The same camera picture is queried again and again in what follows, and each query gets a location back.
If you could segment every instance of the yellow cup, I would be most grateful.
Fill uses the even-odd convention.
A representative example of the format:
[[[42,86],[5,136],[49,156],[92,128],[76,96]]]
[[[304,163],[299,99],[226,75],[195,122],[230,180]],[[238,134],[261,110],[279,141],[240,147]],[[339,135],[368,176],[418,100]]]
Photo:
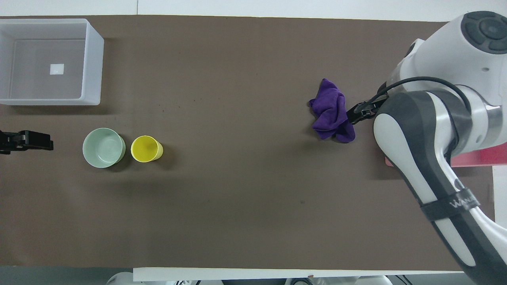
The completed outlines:
[[[130,153],[139,162],[150,162],[159,159],[164,153],[164,148],[156,139],[142,135],[132,142]]]

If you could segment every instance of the white plastic bin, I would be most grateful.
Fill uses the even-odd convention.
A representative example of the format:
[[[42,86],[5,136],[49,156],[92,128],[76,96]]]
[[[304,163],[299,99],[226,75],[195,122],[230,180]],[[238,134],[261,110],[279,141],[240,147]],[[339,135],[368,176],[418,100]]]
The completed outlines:
[[[103,54],[86,19],[0,19],[0,103],[98,105]]]

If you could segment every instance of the purple towel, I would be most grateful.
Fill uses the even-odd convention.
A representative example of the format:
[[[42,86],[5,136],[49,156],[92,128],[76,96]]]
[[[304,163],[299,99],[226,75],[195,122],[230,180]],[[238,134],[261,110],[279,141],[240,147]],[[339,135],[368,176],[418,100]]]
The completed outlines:
[[[354,127],[347,119],[345,96],[333,84],[322,79],[315,99],[311,99],[310,107],[317,116],[312,128],[321,139],[336,135],[342,143],[349,143],[355,139]]]

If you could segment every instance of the light green bowl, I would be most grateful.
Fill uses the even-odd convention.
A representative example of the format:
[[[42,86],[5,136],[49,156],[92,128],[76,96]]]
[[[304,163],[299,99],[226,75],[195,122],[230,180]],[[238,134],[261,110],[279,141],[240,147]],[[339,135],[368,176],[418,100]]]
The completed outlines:
[[[83,156],[94,167],[106,168],[119,162],[125,154],[125,142],[115,131],[99,128],[83,142]]]

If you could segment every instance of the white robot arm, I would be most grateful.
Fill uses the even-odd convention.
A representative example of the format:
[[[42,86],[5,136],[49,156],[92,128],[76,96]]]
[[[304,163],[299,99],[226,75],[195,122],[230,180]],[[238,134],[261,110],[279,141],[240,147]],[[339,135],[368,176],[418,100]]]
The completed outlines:
[[[377,144],[463,271],[477,284],[506,284],[507,230],[448,162],[507,141],[507,18],[458,17],[416,40],[386,83],[354,112],[375,109]],[[378,108],[380,96],[388,99]]]

